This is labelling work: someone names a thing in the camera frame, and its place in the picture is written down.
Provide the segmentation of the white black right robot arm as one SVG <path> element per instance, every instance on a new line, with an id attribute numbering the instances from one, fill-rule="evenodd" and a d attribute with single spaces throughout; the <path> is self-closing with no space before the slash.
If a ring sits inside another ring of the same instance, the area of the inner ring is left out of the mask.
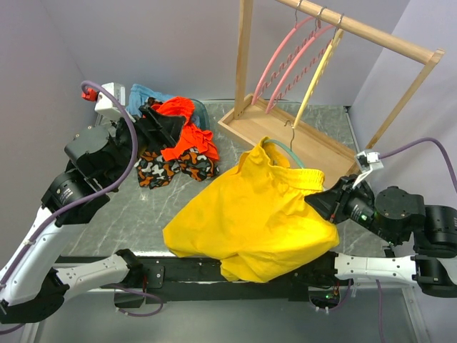
<path id="1" fill-rule="evenodd" d="M 356 175 L 341 177 L 326 191 L 304 201 L 322 219 L 332 223 L 352 221 L 391 247 L 413 243 L 404 257 L 355 257 L 335 254 L 333 262 L 313 266 L 313 278 L 323 285 L 335 278 L 389 281 L 417 286 L 426 295 L 456 297 L 456 209 L 426 204 L 420 194 L 397 186 L 374 193 Z"/>

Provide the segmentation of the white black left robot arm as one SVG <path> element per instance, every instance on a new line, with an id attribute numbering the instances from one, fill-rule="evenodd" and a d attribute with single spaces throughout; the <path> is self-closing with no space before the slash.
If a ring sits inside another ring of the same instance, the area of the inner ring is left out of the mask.
<path id="1" fill-rule="evenodd" d="M 129 249 L 97 262 L 57 269 L 54 263 L 68 242 L 109 202 L 139 157 L 177 144 L 184 116 L 160 114 L 142 106 L 138 116 L 81 130 L 66 146 L 69 163 L 41 200 L 21 246 L 1 270 L 1 323 L 40 322 L 65 302 L 99 287 L 139 287 L 146 271 Z"/>

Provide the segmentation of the green hanger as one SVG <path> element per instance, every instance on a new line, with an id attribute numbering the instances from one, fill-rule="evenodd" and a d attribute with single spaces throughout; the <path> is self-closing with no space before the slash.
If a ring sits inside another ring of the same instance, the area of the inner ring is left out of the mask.
<path id="1" fill-rule="evenodd" d="M 301 159 L 298 157 L 298 155 L 293 151 L 293 141 L 295 139 L 295 129 L 293 127 L 293 124 L 290 120 L 287 120 L 285 122 L 284 126 L 291 127 L 292 134 L 291 134 L 291 139 L 289 141 L 288 146 L 286 146 L 284 143 L 280 142 L 277 139 L 266 139 L 263 143 L 264 144 L 275 144 L 276 146 L 279 146 L 293 159 L 293 161 L 297 164 L 297 166 L 299 168 L 305 169 L 306 165 L 301 161 Z"/>

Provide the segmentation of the yellow shorts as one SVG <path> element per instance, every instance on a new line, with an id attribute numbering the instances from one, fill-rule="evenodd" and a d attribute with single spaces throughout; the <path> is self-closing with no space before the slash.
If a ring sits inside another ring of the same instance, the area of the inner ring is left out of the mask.
<path id="1" fill-rule="evenodd" d="M 305 202 L 324 181 L 264 137 L 164 227 L 164 243 L 181 258 L 219 260 L 230 282 L 269 282 L 338 246 L 336 226 Z"/>

